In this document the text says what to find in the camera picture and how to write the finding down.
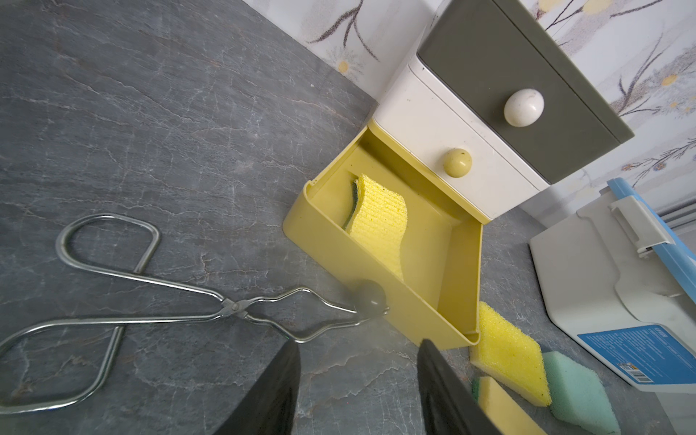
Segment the yellow bottom drawer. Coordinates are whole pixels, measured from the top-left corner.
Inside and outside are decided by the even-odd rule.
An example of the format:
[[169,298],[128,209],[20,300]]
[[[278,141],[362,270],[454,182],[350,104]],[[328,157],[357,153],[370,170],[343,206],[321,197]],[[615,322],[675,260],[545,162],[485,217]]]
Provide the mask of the yellow bottom drawer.
[[[405,234],[397,275],[347,231],[358,210],[355,181],[365,175],[400,194]],[[480,341],[480,267],[485,219],[375,121],[314,179],[283,223],[285,235],[345,286],[379,284],[387,320],[415,344],[441,350]]]

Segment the yellow green-backed scrub sponge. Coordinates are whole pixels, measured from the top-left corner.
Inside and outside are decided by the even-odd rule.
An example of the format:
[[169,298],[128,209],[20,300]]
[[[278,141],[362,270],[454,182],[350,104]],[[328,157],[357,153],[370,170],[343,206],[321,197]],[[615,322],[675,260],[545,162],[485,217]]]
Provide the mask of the yellow green-backed scrub sponge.
[[502,434],[547,435],[492,377],[476,378],[472,395]]

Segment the green sponge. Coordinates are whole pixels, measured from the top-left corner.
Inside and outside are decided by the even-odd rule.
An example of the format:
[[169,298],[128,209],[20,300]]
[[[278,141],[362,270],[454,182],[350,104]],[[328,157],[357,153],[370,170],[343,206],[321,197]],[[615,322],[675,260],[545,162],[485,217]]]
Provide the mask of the green sponge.
[[592,434],[621,434],[611,402],[595,371],[560,352],[543,353],[550,411]]

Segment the wavy yellow scrub sponge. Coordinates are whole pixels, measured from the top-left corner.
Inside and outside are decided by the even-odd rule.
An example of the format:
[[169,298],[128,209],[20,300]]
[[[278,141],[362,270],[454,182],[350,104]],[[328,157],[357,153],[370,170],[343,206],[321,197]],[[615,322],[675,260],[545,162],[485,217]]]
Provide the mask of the wavy yellow scrub sponge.
[[402,241],[408,226],[404,197],[365,174],[353,184],[355,208],[345,231],[389,271],[403,279]]

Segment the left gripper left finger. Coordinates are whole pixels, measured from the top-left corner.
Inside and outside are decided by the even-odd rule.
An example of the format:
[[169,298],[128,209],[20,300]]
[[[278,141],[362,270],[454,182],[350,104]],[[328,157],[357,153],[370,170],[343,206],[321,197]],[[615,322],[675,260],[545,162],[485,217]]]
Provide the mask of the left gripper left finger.
[[291,434],[300,378],[299,346],[286,342],[214,434]]

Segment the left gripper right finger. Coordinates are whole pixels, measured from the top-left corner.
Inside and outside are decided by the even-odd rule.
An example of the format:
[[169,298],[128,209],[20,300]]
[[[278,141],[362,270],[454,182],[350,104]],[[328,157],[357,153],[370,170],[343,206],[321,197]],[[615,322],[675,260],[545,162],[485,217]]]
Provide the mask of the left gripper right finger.
[[427,434],[500,434],[429,339],[419,347],[417,379]]

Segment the bright yellow thin sponge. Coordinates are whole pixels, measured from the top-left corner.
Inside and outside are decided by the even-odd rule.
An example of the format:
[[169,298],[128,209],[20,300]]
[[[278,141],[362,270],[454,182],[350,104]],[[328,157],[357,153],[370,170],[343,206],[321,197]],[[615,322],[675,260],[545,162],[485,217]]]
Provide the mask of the bright yellow thin sponge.
[[552,403],[541,347],[484,302],[478,305],[480,340],[471,363],[536,407]]

